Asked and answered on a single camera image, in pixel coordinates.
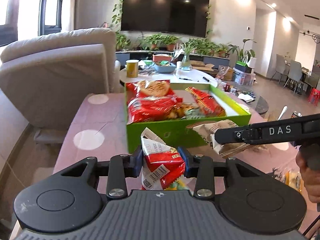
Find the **barcode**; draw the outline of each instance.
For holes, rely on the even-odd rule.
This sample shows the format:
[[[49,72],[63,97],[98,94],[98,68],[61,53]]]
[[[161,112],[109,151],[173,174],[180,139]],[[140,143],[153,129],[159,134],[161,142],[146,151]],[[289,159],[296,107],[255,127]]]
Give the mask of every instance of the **barcode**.
[[[149,174],[149,177],[156,182],[157,180],[161,179],[164,175],[166,175],[169,170],[162,164],[159,166],[154,172]]]
[[[151,188],[152,187],[152,185],[149,183],[149,181],[147,179],[145,179],[142,183],[146,188]]]

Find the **red snack bag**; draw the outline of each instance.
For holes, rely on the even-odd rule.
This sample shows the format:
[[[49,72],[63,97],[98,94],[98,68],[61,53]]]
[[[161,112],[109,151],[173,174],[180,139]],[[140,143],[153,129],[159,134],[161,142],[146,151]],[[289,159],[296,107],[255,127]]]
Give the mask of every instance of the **red snack bag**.
[[[164,96],[175,96],[175,93],[170,88],[170,80],[141,80],[135,83],[127,83],[127,89],[135,93],[137,98],[145,97],[164,97]]]
[[[191,93],[201,108],[202,112],[207,116],[226,116],[226,111],[219,103],[208,93],[202,92],[194,87],[186,88]]]
[[[177,118],[170,111],[182,98],[177,97],[145,97],[135,98],[128,104],[128,123],[152,122]]]
[[[144,155],[142,189],[166,189],[184,173],[186,164],[177,150],[148,128],[141,134],[141,143]]]

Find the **pen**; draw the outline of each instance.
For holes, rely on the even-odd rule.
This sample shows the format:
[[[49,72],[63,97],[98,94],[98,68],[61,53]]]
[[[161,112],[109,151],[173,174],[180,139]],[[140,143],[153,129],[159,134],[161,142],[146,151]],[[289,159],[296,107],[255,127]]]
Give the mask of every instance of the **pen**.
[[[179,79],[183,79],[183,80],[190,80],[190,81],[193,81],[192,79],[188,79],[188,78],[179,78]]]

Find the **yellow can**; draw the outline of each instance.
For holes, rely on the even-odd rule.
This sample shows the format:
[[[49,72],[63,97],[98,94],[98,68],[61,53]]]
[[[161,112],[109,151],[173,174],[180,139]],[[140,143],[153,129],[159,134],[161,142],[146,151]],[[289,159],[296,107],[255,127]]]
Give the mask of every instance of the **yellow can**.
[[[136,78],[138,77],[138,60],[137,59],[130,59],[127,60],[127,77],[129,78]]]

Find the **television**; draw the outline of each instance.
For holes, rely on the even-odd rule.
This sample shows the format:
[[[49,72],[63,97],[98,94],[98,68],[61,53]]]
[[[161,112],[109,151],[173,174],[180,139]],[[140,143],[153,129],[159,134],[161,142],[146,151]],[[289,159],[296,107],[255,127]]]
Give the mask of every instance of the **television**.
[[[209,0],[124,0],[122,31],[205,37]]]

